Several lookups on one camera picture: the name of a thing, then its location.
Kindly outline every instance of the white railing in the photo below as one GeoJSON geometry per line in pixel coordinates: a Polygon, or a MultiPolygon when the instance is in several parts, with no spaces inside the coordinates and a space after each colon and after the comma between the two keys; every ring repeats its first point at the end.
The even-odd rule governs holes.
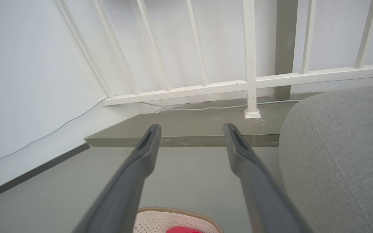
{"type": "Polygon", "coordinates": [[[309,61],[311,56],[312,48],[312,37],[313,37],[313,26],[315,21],[315,10],[316,10],[316,0],[309,0],[308,3],[308,17],[306,24],[306,37],[305,46],[303,51],[302,59],[302,70],[300,73],[289,73],[281,75],[270,75],[264,77],[256,77],[256,30],[255,30],[255,15],[254,15],[254,0],[243,0],[243,20],[244,20],[244,40],[245,40],[245,58],[246,58],[246,80],[228,81],[222,83],[208,83],[206,78],[206,69],[203,62],[201,45],[199,41],[199,35],[196,27],[196,22],[194,18],[194,12],[192,10],[191,0],[186,0],[188,5],[188,12],[191,19],[192,31],[194,33],[194,39],[197,46],[197,54],[200,61],[201,73],[202,73],[202,85],[190,86],[190,87],[180,87],[171,88],[171,85],[167,79],[165,69],[163,67],[162,57],[160,55],[159,49],[157,47],[156,41],[154,39],[153,32],[151,30],[151,24],[149,21],[148,11],[146,9],[144,0],[137,0],[139,9],[141,11],[142,19],[145,23],[149,39],[151,41],[151,46],[157,57],[160,75],[159,80],[157,80],[164,90],[151,91],[151,92],[141,92],[135,78],[133,77],[132,71],[128,65],[126,58],[123,55],[122,48],[113,31],[111,23],[106,15],[103,0],[94,0],[96,8],[99,15],[102,18],[105,29],[108,32],[110,40],[118,54],[122,56],[124,65],[126,67],[126,79],[130,85],[131,92],[133,94],[127,95],[113,95],[113,92],[108,85],[105,78],[102,76],[98,65],[93,59],[83,36],[81,35],[76,23],[74,22],[67,5],[64,0],[57,0],[67,22],[74,33],[81,49],[83,50],[86,58],[88,59],[90,65],[92,66],[97,78],[102,84],[105,92],[108,94],[109,99],[103,101],[104,106],[108,105],[119,105],[125,103],[133,102],[144,102],[159,99],[170,99],[178,97],[188,97],[204,94],[216,94],[216,93],[227,93],[234,91],[244,91],[247,90],[247,109],[245,111],[246,118],[260,118],[260,112],[257,109],[257,97],[256,89],[265,87],[278,87],[287,86],[295,84],[306,84],[306,83],[320,83],[329,81],[341,81],[350,79],[361,79],[361,78],[373,78],[373,65],[364,65],[364,56],[367,52],[367,41],[368,36],[373,27],[373,0],[371,0],[369,12],[367,15],[367,21],[365,24],[362,41],[359,47],[358,56],[356,59],[355,67],[346,68],[335,68],[326,69],[319,71],[309,71],[309,61]]]}

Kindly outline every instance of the fabric upholstery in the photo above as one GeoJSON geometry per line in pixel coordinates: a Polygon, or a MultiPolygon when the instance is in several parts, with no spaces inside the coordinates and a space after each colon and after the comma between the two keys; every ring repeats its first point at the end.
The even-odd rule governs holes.
{"type": "Polygon", "coordinates": [[[279,165],[314,232],[373,232],[373,87],[297,103],[281,129],[279,165]]]}

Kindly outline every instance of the red object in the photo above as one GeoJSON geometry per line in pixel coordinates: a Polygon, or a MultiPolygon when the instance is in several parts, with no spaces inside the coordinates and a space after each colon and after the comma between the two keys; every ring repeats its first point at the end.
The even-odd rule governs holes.
{"type": "Polygon", "coordinates": [[[171,229],[167,230],[166,233],[202,233],[202,232],[194,230],[194,229],[186,228],[186,227],[172,227],[171,229]]]}

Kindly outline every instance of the electrical cable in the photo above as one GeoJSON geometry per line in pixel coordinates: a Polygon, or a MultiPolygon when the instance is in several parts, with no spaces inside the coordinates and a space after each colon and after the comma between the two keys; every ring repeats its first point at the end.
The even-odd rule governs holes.
{"type": "MultiPolygon", "coordinates": [[[[280,101],[272,101],[272,102],[264,102],[264,103],[257,103],[257,105],[266,105],[266,104],[275,104],[275,103],[285,103],[285,102],[299,102],[300,100],[280,100],[280,101]]],[[[162,107],[162,108],[165,108],[167,110],[171,110],[171,111],[178,111],[178,110],[191,110],[191,111],[197,111],[197,110],[207,110],[207,109],[229,109],[229,108],[237,108],[237,107],[243,107],[243,106],[247,106],[247,104],[245,105],[237,105],[237,106],[230,106],[230,107],[209,107],[209,108],[199,108],[199,109],[190,109],[190,108],[178,108],[178,109],[170,109],[170,108],[167,108],[165,106],[162,106],[162,105],[156,105],[156,104],[151,104],[151,103],[145,103],[145,102],[138,102],[138,103],[141,103],[141,104],[145,104],[145,105],[153,105],[153,106],[158,106],[158,107],[162,107]]]]}
{"type": "MultiPolygon", "coordinates": [[[[12,152],[11,154],[9,155],[6,155],[6,156],[3,156],[0,158],[1,159],[4,159],[4,158],[7,158],[17,152],[20,152],[21,150],[25,149],[26,147],[30,146],[31,144],[39,141],[39,140],[42,140],[48,136],[50,136],[51,134],[54,134],[55,132],[57,132],[58,130],[60,130],[62,127],[64,127],[65,125],[67,125],[68,123],[76,120],[77,118],[80,118],[82,117],[83,115],[87,114],[88,112],[90,112],[91,110],[93,110],[97,105],[99,105],[103,100],[105,99],[108,99],[107,97],[106,98],[103,98],[101,99],[95,106],[93,106],[92,108],[90,108],[89,110],[87,110],[86,112],[84,112],[83,114],[81,115],[78,115],[77,117],[65,122],[61,127],[57,128],[56,130],[54,130],[53,132],[51,132],[50,134],[47,134],[46,136],[43,136],[39,139],[36,139],[36,140],[33,140],[32,142],[28,143],[27,145],[23,146],[22,148],[16,150],[15,152],[12,152]]],[[[264,102],[264,103],[257,103],[257,105],[266,105],[266,104],[275,104],[275,103],[283,103],[283,102],[299,102],[299,100],[281,100],[281,101],[274,101],[274,102],[264,102]]],[[[178,111],[178,110],[191,110],[191,111],[197,111],[197,110],[206,110],[206,109],[229,109],[229,108],[236,108],[236,107],[243,107],[243,106],[247,106],[247,105],[237,105],[237,106],[229,106],[229,107],[209,107],[209,108],[201,108],[201,109],[185,109],[185,108],[180,108],[180,109],[170,109],[170,108],[167,108],[165,106],[162,106],[162,105],[156,105],[156,104],[150,104],[150,103],[145,103],[145,102],[139,102],[141,104],[145,104],[145,105],[153,105],[153,106],[158,106],[158,107],[161,107],[161,108],[165,108],[167,110],[171,110],[171,111],[178,111]]]]}
{"type": "Polygon", "coordinates": [[[29,145],[31,145],[31,144],[33,144],[33,143],[35,143],[35,142],[37,142],[37,141],[39,141],[39,140],[41,140],[41,139],[44,139],[44,138],[50,136],[51,134],[54,134],[55,132],[57,132],[58,130],[60,130],[62,127],[64,127],[64,126],[67,125],[68,123],[70,123],[70,122],[74,121],[75,119],[77,119],[77,118],[79,118],[79,117],[85,115],[86,113],[90,112],[93,108],[95,108],[97,105],[99,105],[99,104],[100,104],[103,100],[105,100],[105,99],[108,99],[108,97],[101,99],[101,100],[100,100],[100,101],[99,101],[95,106],[93,106],[91,109],[89,109],[89,110],[87,110],[86,112],[84,112],[83,114],[81,114],[81,115],[79,115],[79,116],[77,116],[77,117],[75,117],[75,118],[73,118],[73,119],[71,119],[71,120],[65,122],[65,123],[64,123],[60,128],[54,130],[54,131],[51,132],[50,134],[47,134],[46,136],[43,136],[43,137],[41,137],[41,138],[39,138],[39,139],[37,139],[37,140],[33,140],[32,142],[28,143],[27,145],[25,145],[25,146],[22,147],[21,149],[18,149],[18,150],[16,150],[15,152],[12,152],[12,153],[9,154],[9,155],[6,155],[6,156],[1,157],[0,160],[1,160],[1,159],[4,159],[4,158],[6,158],[6,157],[9,157],[9,156],[11,156],[11,155],[13,155],[13,154],[15,154],[15,153],[17,153],[17,152],[20,152],[21,150],[25,149],[25,148],[28,147],[29,145]]]}

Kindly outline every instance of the railing post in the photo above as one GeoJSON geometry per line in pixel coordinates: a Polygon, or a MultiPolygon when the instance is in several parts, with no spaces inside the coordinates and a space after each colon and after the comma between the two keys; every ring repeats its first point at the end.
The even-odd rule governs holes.
{"type": "Polygon", "coordinates": [[[261,118],[256,89],[256,22],[254,0],[243,0],[245,63],[247,74],[247,109],[245,118],[261,118]]]}

